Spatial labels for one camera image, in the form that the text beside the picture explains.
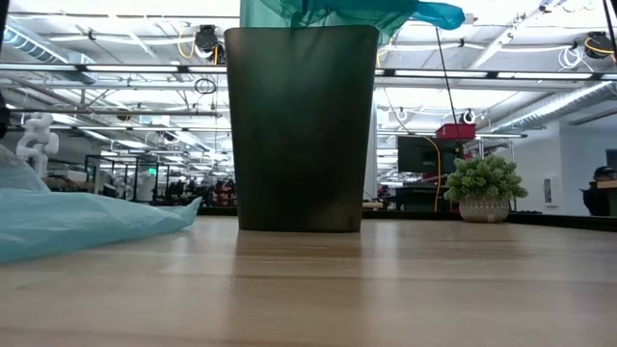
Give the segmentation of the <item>black trash bin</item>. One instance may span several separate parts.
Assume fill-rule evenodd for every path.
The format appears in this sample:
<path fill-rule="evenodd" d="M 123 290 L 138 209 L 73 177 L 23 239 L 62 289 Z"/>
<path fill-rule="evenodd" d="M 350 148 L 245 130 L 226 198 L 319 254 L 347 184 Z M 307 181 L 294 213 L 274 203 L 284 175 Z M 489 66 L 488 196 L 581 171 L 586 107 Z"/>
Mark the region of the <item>black trash bin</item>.
<path fill-rule="evenodd" d="M 226 30 L 241 229 L 360 230 L 378 38 L 367 25 Z"/>

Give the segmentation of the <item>teal trash bag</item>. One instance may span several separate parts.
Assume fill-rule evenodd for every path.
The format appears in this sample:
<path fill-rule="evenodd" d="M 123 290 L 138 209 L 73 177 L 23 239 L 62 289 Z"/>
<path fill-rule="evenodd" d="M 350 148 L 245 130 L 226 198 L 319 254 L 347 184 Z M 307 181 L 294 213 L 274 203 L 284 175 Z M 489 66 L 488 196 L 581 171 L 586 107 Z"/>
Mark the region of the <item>teal trash bag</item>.
<path fill-rule="evenodd" d="M 240 0 L 242 27 L 365 25 L 379 31 L 381 45 L 411 19 L 455 30 L 466 14 L 457 6 L 430 0 Z"/>

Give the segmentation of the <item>light blue plastic bag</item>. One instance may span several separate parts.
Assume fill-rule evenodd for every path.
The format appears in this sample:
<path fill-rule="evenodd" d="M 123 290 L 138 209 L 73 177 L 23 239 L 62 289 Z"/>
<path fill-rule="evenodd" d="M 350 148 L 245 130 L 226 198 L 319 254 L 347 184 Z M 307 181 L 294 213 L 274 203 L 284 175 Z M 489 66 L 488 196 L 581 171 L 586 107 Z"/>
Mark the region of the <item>light blue plastic bag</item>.
<path fill-rule="evenodd" d="M 0 263 L 69 254 L 179 231 L 201 205 L 151 206 L 91 193 L 52 192 L 0 145 Z"/>

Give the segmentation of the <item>white building column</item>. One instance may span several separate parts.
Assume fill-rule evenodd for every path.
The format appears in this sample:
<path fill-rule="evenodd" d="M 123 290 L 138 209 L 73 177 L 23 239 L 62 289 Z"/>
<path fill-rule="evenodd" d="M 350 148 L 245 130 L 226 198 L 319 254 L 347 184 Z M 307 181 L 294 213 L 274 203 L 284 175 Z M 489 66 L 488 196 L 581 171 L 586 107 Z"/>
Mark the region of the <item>white building column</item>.
<path fill-rule="evenodd" d="M 363 182 L 364 200 L 377 197 L 377 171 L 377 106 L 375 101 L 372 101 Z"/>

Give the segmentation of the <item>black computer monitor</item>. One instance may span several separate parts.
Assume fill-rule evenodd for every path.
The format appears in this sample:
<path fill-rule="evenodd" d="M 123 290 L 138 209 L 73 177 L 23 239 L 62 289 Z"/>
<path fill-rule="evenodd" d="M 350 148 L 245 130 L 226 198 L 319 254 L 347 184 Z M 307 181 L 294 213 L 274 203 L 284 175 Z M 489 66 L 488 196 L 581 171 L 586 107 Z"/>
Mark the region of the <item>black computer monitor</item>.
<path fill-rule="evenodd" d="M 399 136 L 396 145 L 401 173 L 450 174 L 456 169 L 454 161 L 462 157 L 462 147 L 455 141 Z"/>

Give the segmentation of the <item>red box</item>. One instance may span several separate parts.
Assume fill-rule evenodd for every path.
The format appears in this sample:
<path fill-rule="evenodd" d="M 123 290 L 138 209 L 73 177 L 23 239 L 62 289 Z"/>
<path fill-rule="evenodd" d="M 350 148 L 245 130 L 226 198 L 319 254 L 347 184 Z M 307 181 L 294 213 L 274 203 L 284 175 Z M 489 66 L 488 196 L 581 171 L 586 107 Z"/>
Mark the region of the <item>red box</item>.
<path fill-rule="evenodd" d="M 474 140 L 476 137 L 475 125 L 466 123 L 445 123 L 435 131 L 438 139 L 445 140 Z"/>

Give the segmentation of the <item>thin black pole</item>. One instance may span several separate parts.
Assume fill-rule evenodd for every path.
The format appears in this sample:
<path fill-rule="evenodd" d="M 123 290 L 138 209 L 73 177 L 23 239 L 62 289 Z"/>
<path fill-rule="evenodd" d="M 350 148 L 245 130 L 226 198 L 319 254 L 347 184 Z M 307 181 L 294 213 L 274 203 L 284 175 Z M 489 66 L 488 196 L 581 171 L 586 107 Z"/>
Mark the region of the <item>thin black pole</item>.
<path fill-rule="evenodd" d="M 441 65 L 442 65 L 443 80 L 444 80 L 444 83 L 445 83 L 445 88 L 446 88 L 446 91 L 447 91 L 448 101 L 449 101 L 449 105 L 450 105 L 451 117 L 453 119 L 453 122 L 455 124 L 458 124 L 458 118 L 457 118 L 457 114 L 456 114 L 456 109 L 454 107 L 454 102 L 453 102 L 453 97 L 452 97 L 452 90 L 451 90 L 451 87 L 450 87 L 447 67 L 446 67 L 446 64 L 445 64 L 445 58 L 444 58 L 444 54 L 443 54 L 443 45 L 442 45 L 442 40 L 441 40 L 441 35 L 440 35 L 440 28 L 435 26 L 434 29 L 435 29 L 436 40 L 437 40 L 437 44 L 438 44 L 440 61 L 441 61 Z"/>

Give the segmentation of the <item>green fuzzy ball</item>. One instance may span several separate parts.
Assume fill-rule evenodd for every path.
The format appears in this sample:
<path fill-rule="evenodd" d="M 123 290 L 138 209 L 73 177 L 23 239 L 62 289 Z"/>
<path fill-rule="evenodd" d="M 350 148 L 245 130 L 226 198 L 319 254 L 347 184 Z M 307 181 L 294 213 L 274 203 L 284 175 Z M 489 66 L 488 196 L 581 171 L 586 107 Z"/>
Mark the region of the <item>green fuzzy ball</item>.
<path fill-rule="evenodd" d="M 458 204 L 466 222 L 498 224 L 510 213 L 510 203 L 527 197 L 517 164 L 500 156 L 456 159 L 444 196 Z"/>

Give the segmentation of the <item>white robot figure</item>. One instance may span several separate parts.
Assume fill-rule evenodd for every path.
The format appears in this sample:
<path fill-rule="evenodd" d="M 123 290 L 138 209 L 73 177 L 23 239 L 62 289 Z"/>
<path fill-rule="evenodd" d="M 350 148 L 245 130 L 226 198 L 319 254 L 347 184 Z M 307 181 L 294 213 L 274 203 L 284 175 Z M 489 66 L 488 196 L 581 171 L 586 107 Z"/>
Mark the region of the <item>white robot figure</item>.
<path fill-rule="evenodd" d="M 25 121 L 25 131 L 15 148 L 15 154 L 31 163 L 39 177 L 46 177 L 48 155 L 56 154 L 60 146 L 58 135 L 50 131 L 52 123 L 51 114 L 34 114 Z"/>

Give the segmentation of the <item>person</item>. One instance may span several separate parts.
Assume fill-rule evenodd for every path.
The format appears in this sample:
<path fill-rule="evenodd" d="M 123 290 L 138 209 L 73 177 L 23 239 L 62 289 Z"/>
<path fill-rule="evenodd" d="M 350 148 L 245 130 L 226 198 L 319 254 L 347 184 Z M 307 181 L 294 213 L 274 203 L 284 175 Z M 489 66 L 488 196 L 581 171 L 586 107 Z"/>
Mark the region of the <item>person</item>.
<path fill-rule="evenodd" d="M 617 171 L 607 166 L 598 167 L 589 182 L 589 187 L 582 190 L 583 203 L 591 216 L 607 217 L 610 215 L 608 193 L 599 189 L 598 184 L 614 179 L 617 179 Z"/>

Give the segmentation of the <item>grey ventilation duct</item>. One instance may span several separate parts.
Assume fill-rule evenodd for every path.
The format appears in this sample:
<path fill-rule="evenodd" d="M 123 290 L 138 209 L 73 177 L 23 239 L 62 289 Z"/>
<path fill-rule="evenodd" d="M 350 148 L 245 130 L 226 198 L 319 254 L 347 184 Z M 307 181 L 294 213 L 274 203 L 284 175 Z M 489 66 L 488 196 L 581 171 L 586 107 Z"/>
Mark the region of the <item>grey ventilation duct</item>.
<path fill-rule="evenodd" d="M 76 65 L 92 63 L 93 60 L 90 57 L 76 51 L 63 51 L 51 43 L 45 43 L 40 36 L 12 19 L 8 19 L 5 24 L 3 46 L 33 59 L 33 63 L 26 63 L 26 66 L 32 67 L 33 70 L 40 71 L 38 65 L 46 65 L 49 71 L 59 73 L 65 79 L 83 85 L 92 85 L 97 80 L 96 73 L 83 71 L 76 67 Z"/>
<path fill-rule="evenodd" d="M 490 132 L 498 133 L 543 125 L 575 111 L 602 103 L 613 96 L 617 97 L 617 82 L 613 81 L 601 82 L 570 93 L 556 93 L 493 123 L 490 126 Z"/>

